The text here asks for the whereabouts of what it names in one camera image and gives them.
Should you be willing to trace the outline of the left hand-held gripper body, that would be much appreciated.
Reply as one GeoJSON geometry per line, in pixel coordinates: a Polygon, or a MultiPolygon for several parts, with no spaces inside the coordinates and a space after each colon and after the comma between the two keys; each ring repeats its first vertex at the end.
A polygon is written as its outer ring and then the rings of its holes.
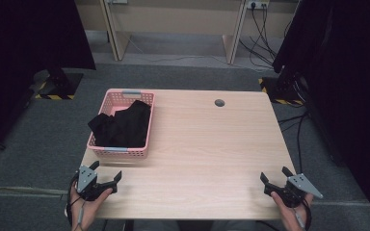
{"type": "Polygon", "coordinates": [[[95,201],[103,193],[97,182],[97,172],[87,166],[80,166],[76,184],[77,193],[86,201],[95,201]]]}

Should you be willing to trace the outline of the black curtain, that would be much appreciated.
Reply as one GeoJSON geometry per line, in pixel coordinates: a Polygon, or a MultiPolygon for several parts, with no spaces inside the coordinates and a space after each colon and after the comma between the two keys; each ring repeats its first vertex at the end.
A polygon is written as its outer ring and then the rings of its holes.
{"type": "Polygon", "coordinates": [[[301,0],[273,67],[304,79],[332,156],[370,202],[370,0],[301,0]]]}
{"type": "Polygon", "coordinates": [[[0,0],[0,141],[36,73],[95,64],[75,0],[0,0]]]}

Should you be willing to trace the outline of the black stand base striped edge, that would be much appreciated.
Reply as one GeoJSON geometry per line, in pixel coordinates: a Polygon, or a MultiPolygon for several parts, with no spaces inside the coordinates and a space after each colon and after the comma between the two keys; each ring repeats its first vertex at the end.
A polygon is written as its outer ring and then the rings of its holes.
{"type": "Polygon", "coordinates": [[[82,73],[65,73],[61,68],[48,70],[36,94],[37,99],[72,100],[83,78],[82,73]]]}
{"type": "Polygon", "coordinates": [[[262,77],[258,80],[258,83],[261,90],[268,94],[273,103],[290,106],[302,106],[304,104],[295,87],[280,87],[276,77],[262,77]]]}

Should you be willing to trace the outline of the black garment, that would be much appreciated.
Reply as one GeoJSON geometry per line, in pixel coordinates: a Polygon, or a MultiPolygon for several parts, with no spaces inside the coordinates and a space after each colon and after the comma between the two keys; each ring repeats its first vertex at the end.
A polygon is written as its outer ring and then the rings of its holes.
{"type": "Polygon", "coordinates": [[[145,147],[150,106],[135,100],[127,109],[115,111],[113,115],[101,113],[88,126],[95,137],[96,146],[104,147],[145,147]]]}

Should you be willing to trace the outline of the pink plastic basket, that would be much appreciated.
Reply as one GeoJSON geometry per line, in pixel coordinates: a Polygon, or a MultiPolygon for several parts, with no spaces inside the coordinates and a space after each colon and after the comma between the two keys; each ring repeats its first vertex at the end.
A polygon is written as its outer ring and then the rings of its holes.
{"type": "Polygon", "coordinates": [[[128,147],[104,147],[95,145],[95,137],[91,132],[87,147],[93,151],[98,158],[108,159],[144,159],[147,157],[149,133],[152,121],[152,114],[155,102],[155,94],[143,90],[116,90],[109,89],[106,91],[98,115],[104,113],[112,116],[115,111],[127,109],[135,100],[145,102],[150,106],[150,119],[146,136],[145,147],[128,148],[128,147]]]}

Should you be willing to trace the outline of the person's right hand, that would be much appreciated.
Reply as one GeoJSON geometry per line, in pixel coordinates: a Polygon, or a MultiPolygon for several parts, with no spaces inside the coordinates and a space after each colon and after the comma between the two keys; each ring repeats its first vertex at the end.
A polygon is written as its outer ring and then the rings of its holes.
{"type": "Polygon", "coordinates": [[[296,208],[287,207],[276,192],[271,192],[271,198],[277,204],[281,221],[286,231],[307,231],[305,227],[308,221],[307,210],[310,208],[313,200],[311,193],[305,196],[305,203],[296,208]]]}

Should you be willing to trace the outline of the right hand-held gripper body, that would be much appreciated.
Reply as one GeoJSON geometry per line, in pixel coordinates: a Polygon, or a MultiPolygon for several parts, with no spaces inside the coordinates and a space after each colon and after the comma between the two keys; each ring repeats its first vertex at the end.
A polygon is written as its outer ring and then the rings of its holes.
{"type": "Polygon", "coordinates": [[[302,173],[287,177],[286,184],[282,188],[271,182],[270,184],[271,188],[265,188],[264,186],[264,193],[271,195],[271,192],[276,192],[281,197],[283,203],[289,208],[296,208],[302,204],[308,193],[318,198],[324,197],[302,173]]]}

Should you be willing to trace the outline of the person's left hand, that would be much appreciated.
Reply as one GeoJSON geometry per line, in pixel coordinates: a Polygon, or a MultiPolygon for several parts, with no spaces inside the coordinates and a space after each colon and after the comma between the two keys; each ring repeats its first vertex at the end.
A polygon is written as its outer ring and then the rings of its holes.
{"type": "Polygon", "coordinates": [[[95,201],[85,201],[79,197],[75,188],[71,187],[71,231],[88,231],[95,220],[97,211],[112,191],[112,189],[107,189],[95,201]]]}

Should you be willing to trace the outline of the white power socket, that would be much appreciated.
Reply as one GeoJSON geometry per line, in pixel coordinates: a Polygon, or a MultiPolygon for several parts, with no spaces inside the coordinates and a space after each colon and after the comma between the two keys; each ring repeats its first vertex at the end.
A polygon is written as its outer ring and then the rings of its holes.
{"type": "Polygon", "coordinates": [[[270,0],[248,0],[247,8],[249,10],[264,10],[269,7],[270,0]]]}

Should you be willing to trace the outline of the beige desk frame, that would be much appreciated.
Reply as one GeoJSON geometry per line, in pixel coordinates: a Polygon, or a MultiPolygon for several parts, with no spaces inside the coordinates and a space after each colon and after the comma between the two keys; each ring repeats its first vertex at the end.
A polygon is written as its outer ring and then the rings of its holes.
{"type": "Polygon", "coordinates": [[[272,38],[284,29],[302,0],[270,0],[264,10],[249,10],[248,0],[74,0],[86,30],[104,31],[114,58],[125,56],[134,33],[220,36],[225,59],[235,60],[238,40],[256,36],[259,22],[272,38]]]}

